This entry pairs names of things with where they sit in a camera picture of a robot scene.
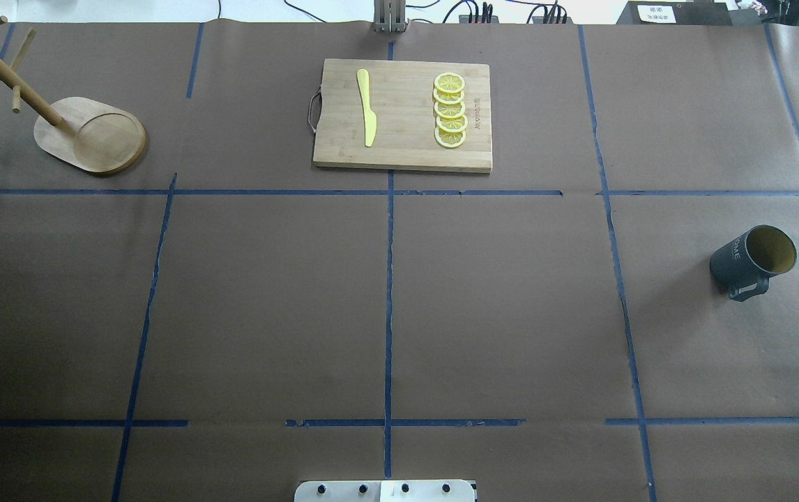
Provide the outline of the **dark green HOME mug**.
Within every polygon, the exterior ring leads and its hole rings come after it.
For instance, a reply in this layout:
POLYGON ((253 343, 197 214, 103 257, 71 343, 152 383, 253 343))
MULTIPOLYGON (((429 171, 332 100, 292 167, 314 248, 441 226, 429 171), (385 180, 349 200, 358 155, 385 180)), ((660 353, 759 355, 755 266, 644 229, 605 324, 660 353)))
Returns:
POLYGON ((797 259, 797 247, 786 232, 757 225, 717 249, 710 257, 709 270, 731 300, 745 302, 765 294, 770 279, 788 273, 797 259))

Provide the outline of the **wooden cup storage rack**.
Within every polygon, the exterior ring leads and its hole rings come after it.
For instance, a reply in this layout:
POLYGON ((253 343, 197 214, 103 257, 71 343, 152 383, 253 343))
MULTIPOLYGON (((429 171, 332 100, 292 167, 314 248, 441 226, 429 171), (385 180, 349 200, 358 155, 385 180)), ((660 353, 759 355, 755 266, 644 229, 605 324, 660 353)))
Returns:
MULTIPOLYGON (((0 26, 7 23, 0 16, 0 26)), ((12 92, 11 111, 28 105, 38 114, 33 139, 44 152, 94 176, 118 174, 145 152, 148 135, 131 112, 84 96, 47 102, 18 70, 36 37, 29 29, 10 63, 0 56, 0 82, 12 92)))

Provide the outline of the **yellow plastic knife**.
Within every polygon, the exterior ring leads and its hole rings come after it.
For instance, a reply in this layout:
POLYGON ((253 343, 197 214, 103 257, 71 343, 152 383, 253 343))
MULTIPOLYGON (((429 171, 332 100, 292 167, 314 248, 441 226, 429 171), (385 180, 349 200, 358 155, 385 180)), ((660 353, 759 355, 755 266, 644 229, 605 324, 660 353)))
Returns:
POLYGON ((367 69, 357 70, 357 84, 363 110, 364 145, 372 147, 377 133, 377 115, 371 105, 370 74, 367 69))

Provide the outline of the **bamboo cutting board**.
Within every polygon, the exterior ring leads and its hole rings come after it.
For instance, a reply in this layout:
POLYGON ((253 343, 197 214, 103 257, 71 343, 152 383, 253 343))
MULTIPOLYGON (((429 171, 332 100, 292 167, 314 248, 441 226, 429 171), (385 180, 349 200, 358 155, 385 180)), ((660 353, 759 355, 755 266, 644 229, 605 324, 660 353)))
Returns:
POLYGON ((326 59, 320 86, 321 113, 312 161, 317 167, 413 169, 488 174, 493 167, 491 68, 447 61, 326 59), (370 74, 377 115, 372 147, 364 145, 357 70, 370 74), (445 149, 434 138, 434 78, 444 71, 466 80, 466 141, 445 149))

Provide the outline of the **black box with label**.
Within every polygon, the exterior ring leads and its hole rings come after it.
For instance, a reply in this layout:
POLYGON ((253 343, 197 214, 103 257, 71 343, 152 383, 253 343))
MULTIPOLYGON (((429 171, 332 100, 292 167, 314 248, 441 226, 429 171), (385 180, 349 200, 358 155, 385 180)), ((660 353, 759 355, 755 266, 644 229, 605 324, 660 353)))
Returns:
POLYGON ((727 4, 710 1, 629 1, 616 20, 616 25, 648 24, 733 25, 727 4))

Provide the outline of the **aluminium frame post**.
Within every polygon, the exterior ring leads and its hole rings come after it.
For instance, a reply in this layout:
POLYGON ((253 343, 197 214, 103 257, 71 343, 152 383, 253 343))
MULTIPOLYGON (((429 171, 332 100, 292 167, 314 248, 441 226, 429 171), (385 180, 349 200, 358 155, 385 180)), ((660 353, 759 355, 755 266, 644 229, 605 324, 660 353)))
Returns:
POLYGON ((373 29, 380 33, 403 33, 408 29, 406 0, 374 0, 373 29))

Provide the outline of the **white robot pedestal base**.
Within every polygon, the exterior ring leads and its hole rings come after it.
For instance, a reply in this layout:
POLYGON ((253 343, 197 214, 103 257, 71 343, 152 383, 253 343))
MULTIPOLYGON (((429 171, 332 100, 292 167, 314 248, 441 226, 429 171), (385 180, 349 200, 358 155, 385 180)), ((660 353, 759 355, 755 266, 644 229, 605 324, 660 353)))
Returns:
POLYGON ((474 482, 462 479, 308 480, 294 501, 476 501, 474 482))

